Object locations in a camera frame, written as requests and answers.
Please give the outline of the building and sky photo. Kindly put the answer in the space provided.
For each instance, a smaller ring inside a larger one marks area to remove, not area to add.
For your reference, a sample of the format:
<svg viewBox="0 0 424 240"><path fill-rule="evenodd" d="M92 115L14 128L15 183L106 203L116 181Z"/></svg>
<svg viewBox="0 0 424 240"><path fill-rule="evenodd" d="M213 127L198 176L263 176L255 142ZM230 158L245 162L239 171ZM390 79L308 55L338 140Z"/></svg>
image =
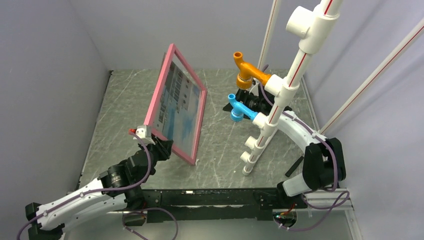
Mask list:
<svg viewBox="0 0 424 240"><path fill-rule="evenodd" d="M153 126L191 157L197 135L201 89L176 55L168 63L167 73L157 81L161 89Z"/></svg>

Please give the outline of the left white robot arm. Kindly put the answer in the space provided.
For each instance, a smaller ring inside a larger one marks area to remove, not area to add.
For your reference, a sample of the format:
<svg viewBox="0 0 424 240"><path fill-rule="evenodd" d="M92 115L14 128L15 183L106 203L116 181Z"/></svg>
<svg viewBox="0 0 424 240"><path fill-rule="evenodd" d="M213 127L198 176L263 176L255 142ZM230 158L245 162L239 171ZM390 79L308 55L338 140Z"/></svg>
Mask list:
<svg viewBox="0 0 424 240"><path fill-rule="evenodd" d="M50 203L25 207L30 240L59 240L78 224L115 210L141 210L150 202L141 184L155 174L158 161L172 153L172 140L154 138L134 155L110 166L82 188Z"/></svg>

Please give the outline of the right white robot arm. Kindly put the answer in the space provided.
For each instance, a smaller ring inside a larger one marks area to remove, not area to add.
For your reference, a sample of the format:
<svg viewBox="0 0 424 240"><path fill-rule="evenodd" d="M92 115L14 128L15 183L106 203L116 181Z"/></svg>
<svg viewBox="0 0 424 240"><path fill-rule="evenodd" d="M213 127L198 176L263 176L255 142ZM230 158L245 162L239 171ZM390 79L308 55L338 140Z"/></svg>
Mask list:
<svg viewBox="0 0 424 240"><path fill-rule="evenodd" d="M223 110L230 112L230 118L234 122L249 119L256 126L262 127L265 113L271 110L266 97L266 94L255 96L246 90L240 90L228 95L229 103ZM280 190L275 194L275 200L280 207L289 207L295 197L301 194L327 186L335 188L340 181L346 179L343 147L337 138L327 138L316 132L298 118L289 106L282 111L276 129L285 133L303 152L301 173L279 183Z"/></svg>

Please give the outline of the blue pipe fitting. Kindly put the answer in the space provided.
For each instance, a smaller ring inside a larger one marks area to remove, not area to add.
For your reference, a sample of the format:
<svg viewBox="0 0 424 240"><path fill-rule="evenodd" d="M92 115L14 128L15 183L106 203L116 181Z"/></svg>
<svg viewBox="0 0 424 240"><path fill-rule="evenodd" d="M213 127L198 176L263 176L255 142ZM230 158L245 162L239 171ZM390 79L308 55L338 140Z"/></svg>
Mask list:
<svg viewBox="0 0 424 240"><path fill-rule="evenodd" d="M253 121L258 112L251 110L243 103L236 100L236 95L231 93L228 95L229 104L232 107L230 111L230 119L233 122L241 122L244 119L244 116L247 116L251 121Z"/></svg>

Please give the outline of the orange pipe fitting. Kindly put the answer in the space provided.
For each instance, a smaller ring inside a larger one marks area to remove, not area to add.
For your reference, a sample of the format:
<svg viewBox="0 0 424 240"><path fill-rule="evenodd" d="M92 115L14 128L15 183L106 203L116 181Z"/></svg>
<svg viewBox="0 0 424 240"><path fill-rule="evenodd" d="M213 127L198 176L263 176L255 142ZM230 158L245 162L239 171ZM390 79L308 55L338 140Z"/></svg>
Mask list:
<svg viewBox="0 0 424 240"><path fill-rule="evenodd" d="M244 61L243 54L240 51L234 52L233 59L239 69L236 77L236 86L241 90L249 89L253 85L253 79L257 79L261 84L266 85L272 76Z"/></svg>

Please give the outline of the black flat bar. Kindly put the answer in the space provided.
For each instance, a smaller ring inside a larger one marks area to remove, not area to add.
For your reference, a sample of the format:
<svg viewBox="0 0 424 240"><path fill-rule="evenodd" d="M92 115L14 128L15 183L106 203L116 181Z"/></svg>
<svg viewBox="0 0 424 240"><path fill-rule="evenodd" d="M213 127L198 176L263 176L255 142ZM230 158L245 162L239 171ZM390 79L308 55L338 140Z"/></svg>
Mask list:
<svg viewBox="0 0 424 240"><path fill-rule="evenodd" d="M300 156L292 165L291 167L288 169L288 171L285 173L285 176L287 178L289 178L294 172L295 170L300 166L300 164L302 163L302 161L304 160L303 156Z"/></svg>

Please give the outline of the white pvc pipe stand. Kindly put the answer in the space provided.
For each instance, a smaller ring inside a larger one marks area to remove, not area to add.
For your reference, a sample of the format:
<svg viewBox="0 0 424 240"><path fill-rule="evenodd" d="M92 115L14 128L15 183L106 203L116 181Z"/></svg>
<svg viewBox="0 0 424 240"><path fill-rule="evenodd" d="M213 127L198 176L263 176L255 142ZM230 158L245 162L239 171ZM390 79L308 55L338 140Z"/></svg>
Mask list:
<svg viewBox="0 0 424 240"><path fill-rule="evenodd" d="M300 38L299 50L292 62L287 76L284 78L276 74L271 75L264 88L274 95L274 105L268 116L259 113L254 124L260 128L259 137L250 136L246 146L250 153L244 152L241 159L245 162L242 173L249 175L257 160L260 158L268 143L275 135L278 120L286 106L289 105L297 92L300 79L306 72L309 62L327 39L340 16L340 0L322 0L313 10L297 7L291 14L286 31Z"/></svg>

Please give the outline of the white diagonal pipe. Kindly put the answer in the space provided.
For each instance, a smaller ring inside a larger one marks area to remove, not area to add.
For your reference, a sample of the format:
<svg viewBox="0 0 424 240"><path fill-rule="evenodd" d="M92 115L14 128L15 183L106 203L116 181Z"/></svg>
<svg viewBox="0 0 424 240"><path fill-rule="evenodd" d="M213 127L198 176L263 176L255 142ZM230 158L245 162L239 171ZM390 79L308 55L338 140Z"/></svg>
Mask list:
<svg viewBox="0 0 424 240"><path fill-rule="evenodd" d="M350 108L353 103L369 88L391 65L393 65L404 54L413 43L424 34L424 18L412 28L412 30L400 41L400 43L384 58L376 69L364 80L345 103L334 113L327 123L319 130L324 134L332 125Z"/></svg>

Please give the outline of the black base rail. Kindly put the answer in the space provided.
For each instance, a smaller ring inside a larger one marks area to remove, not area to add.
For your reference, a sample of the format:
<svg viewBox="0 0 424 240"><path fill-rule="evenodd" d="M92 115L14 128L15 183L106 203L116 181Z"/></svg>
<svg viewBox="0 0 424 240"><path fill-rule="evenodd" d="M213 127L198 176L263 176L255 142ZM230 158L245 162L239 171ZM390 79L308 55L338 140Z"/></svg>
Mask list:
<svg viewBox="0 0 424 240"><path fill-rule="evenodd" d="M256 219L271 221L278 212L306 209L300 195L288 197L282 187L142 189L126 208L146 211L148 223L168 220L169 211L178 221Z"/></svg>

